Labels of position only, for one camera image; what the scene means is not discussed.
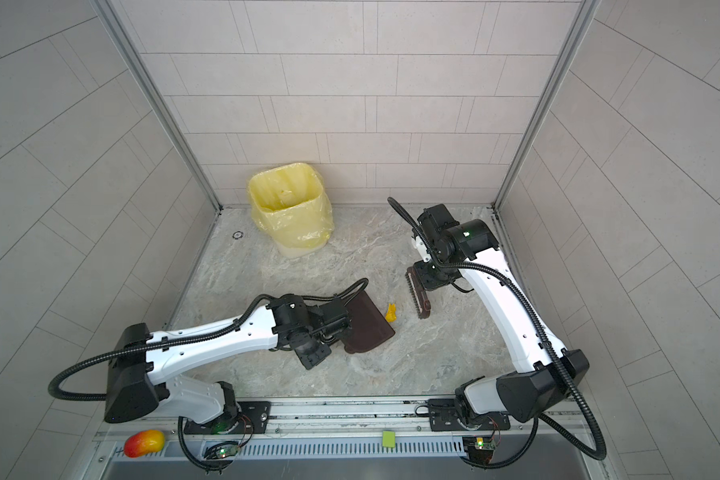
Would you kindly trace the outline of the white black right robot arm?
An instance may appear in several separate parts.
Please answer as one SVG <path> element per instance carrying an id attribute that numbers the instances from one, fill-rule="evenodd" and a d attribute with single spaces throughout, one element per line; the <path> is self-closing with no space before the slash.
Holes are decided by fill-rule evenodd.
<path id="1" fill-rule="evenodd" d="M 468 292 L 479 297 L 499 329 L 515 368 L 459 386 L 451 413 L 467 430 L 488 424 L 497 433 L 498 415 L 530 423 L 527 440 L 516 453 L 498 462 L 488 459 L 485 443 L 473 440 L 464 463 L 484 470 L 515 463 L 530 449 L 541 423 L 585 456 L 604 460 L 607 446 L 602 429 L 579 389 L 589 361 L 581 350 L 568 349 L 544 323 L 516 282 L 488 225 L 479 219 L 460 223 L 443 204 L 428 207 L 413 218 L 396 199 L 390 198 L 388 203 L 411 227 L 411 243 L 421 257 L 406 272 L 418 316 L 425 319 L 431 312 L 429 292 L 465 279 Z M 579 408 L 594 441 L 592 446 L 548 415 L 549 408 L 565 399 L 573 400 Z"/>

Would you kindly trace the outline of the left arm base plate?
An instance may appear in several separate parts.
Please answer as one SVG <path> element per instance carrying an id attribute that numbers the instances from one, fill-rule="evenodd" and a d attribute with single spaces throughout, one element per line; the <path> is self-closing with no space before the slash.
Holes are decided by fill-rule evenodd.
<path id="1" fill-rule="evenodd" d="M 269 420 L 271 403 L 267 401 L 239 402 L 232 413 L 205 424 L 187 420 L 182 427 L 186 435 L 251 435 L 263 434 Z"/>

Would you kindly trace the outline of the brown hand brush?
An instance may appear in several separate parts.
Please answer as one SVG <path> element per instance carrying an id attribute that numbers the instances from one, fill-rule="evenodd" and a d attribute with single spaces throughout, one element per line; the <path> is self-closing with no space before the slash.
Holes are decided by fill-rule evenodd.
<path id="1" fill-rule="evenodd" d="M 421 284 L 416 270 L 413 266 L 409 267 L 406 270 L 405 278 L 409 285 L 418 318 L 429 318 L 431 314 L 431 303 L 427 297 L 426 290 Z"/>

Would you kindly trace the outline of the brown dustpan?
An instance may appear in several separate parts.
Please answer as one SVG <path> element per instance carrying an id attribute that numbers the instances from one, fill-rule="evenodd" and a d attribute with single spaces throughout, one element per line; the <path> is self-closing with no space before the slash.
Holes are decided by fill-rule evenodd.
<path id="1" fill-rule="evenodd" d="M 351 332 L 342 340 L 347 354 L 370 352 L 390 340 L 395 331 L 363 291 L 348 303 Z"/>

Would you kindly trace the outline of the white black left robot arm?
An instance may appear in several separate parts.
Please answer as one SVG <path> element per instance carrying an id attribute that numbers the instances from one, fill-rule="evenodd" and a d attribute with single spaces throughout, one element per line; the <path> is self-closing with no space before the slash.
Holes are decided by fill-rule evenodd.
<path id="1" fill-rule="evenodd" d="M 78 362 L 57 374 L 49 394 L 70 402 L 102 402 L 104 419 L 126 423 L 150 414 L 213 425 L 243 420 L 228 382 L 207 383 L 186 372 L 253 351 L 291 351 L 310 370 L 352 331 L 349 303 L 363 293 L 362 278 L 331 297 L 256 296 L 239 316 L 185 330 L 152 332 L 129 326 L 115 350 Z"/>

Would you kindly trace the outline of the yellow-lined trash bin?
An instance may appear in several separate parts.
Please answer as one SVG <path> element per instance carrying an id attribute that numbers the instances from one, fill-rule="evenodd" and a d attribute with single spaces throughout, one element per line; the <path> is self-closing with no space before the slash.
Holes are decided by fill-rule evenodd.
<path id="1" fill-rule="evenodd" d="M 287 258 L 321 249 L 334 231 L 323 179 L 307 163 L 282 165 L 254 175 L 247 194 L 252 220 Z"/>

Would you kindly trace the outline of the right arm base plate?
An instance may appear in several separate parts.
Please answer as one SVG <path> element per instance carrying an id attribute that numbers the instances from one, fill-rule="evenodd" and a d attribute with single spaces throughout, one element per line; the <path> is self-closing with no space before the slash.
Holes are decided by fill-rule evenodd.
<path id="1" fill-rule="evenodd" d="M 469 421 L 462 419 L 452 398 L 428 399 L 415 407 L 414 415 L 427 418 L 434 432 L 507 431 L 511 428 L 510 419 L 503 412 L 488 412 Z"/>

